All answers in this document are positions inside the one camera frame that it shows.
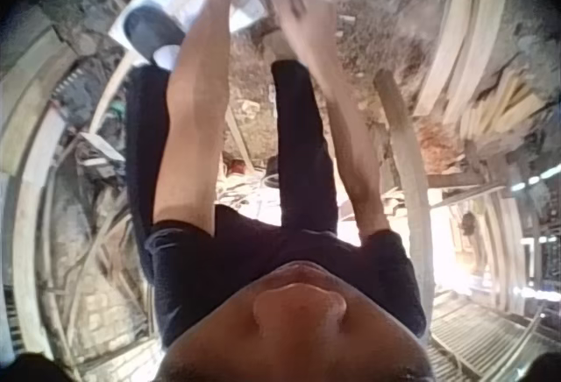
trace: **wooden post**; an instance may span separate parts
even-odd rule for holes
[[[374,78],[374,86],[380,95],[389,123],[390,142],[408,211],[409,254],[415,266],[421,302],[430,325],[435,283],[432,265],[430,205],[427,194],[429,183],[424,171],[423,156],[407,106],[392,73],[387,70],[379,71]]]

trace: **person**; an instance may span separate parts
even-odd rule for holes
[[[131,77],[127,186],[167,351],[156,380],[431,380],[414,270],[384,216],[332,4],[273,0],[298,57],[272,65],[282,225],[214,205],[231,1],[206,0],[171,74],[149,65]],[[333,165],[309,73],[327,99],[360,247],[335,236]]]

